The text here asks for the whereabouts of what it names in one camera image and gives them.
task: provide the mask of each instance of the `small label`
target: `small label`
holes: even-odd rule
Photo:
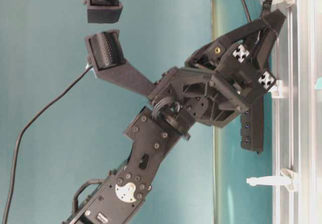
[[[99,212],[99,214],[97,215],[97,219],[103,223],[103,224],[106,224],[109,222],[109,220],[102,214]]]

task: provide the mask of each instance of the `teal wall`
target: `teal wall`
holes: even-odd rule
[[[0,212],[16,137],[85,68],[84,37],[118,28],[126,58],[155,81],[211,40],[210,0],[121,0],[115,25],[87,24],[82,0],[0,0]],[[9,224],[57,224],[87,179],[129,154],[122,135],[146,99],[89,73],[26,132]],[[213,130],[196,124],[162,164],[132,223],[213,222]]]
[[[240,0],[215,0],[219,35],[247,23]],[[247,0],[252,20],[261,6]],[[265,96],[264,152],[248,152],[240,147],[240,118],[219,129],[216,142],[216,184],[218,224],[271,224],[272,188],[251,187],[246,178],[272,175],[272,102]]]

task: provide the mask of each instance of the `wire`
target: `wire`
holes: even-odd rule
[[[245,10],[245,14],[246,14],[247,21],[250,23],[252,20],[251,20],[250,11],[247,8],[246,1],[245,0],[241,0],[241,3],[242,3],[243,8]]]
[[[7,203],[4,211],[4,217],[2,224],[7,224],[8,221],[8,215],[9,215],[9,209],[12,201],[12,196],[14,193],[14,187],[15,187],[15,177],[16,177],[16,167],[17,167],[17,157],[18,157],[18,151],[19,151],[19,146],[20,142],[22,139],[22,136],[24,135],[25,131],[30,127],[31,124],[33,124],[34,121],[37,120],[37,118],[44,112],[46,111],[51,105],[53,105],[55,102],[57,102],[60,98],[62,98],[69,90],[76,85],[77,82],[79,82],[85,75],[86,73],[92,69],[92,66],[89,66],[86,68],[86,70],[76,79],[74,80],[58,97],[54,98],[51,102],[49,102],[43,109],[41,109],[21,130],[21,132],[18,135],[17,142],[16,142],[16,147],[14,150],[14,156],[12,160],[12,166],[11,166],[11,176],[10,176],[10,184],[9,184],[9,192],[8,192],[8,198],[7,198]]]

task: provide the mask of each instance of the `black cable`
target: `black cable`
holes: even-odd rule
[[[41,109],[36,116],[33,117],[21,130],[21,132],[18,135],[17,142],[16,142],[16,147],[14,150],[14,157],[12,160],[12,166],[11,166],[11,177],[10,177],[10,187],[9,187],[9,192],[8,192],[8,198],[7,198],[7,203],[5,207],[5,212],[4,212],[4,218],[2,221],[2,224],[7,224],[8,221],[8,214],[9,214],[9,209],[12,201],[12,195],[14,193],[14,187],[15,187],[15,177],[16,177],[16,167],[17,167],[17,157],[18,157],[18,151],[19,151],[19,146],[21,142],[21,138],[24,135],[25,131],[30,127],[31,124],[33,124],[34,121],[44,112],[46,111],[51,105],[53,105],[55,102],[57,102],[60,98],[62,98],[74,85],[76,85],[77,82],[79,82],[85,75],[86,73],[93,68],[92,66],[88,67],[76,80],[74,80],[58,97],[54,98],[51,102],[49,102],[43,109]]]
[[[247,21],[250,23],[252,20],[251,20],[250,11],[248,11],[248,8],[247,8],[246,1],[245,0],[241,0],[241,3],[242,3],[243,8],[245,10],[245,14],[246,14]]]
[[[86,181],[85,183],[80,186],[80,188],[76,191],[74,197],[72,198],[72,214],[76,214],[78,211],[78,197],[79,195],[90,185],[98,185],[102,184],[104,179],[91,179]]]

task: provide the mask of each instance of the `white connector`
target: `white connector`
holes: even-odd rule
[[[298,191],[298,174],[289,169],[281,169],[282,176],[252,177],[246,179],[246,183],[251,186],[285,186],[289,192]]]

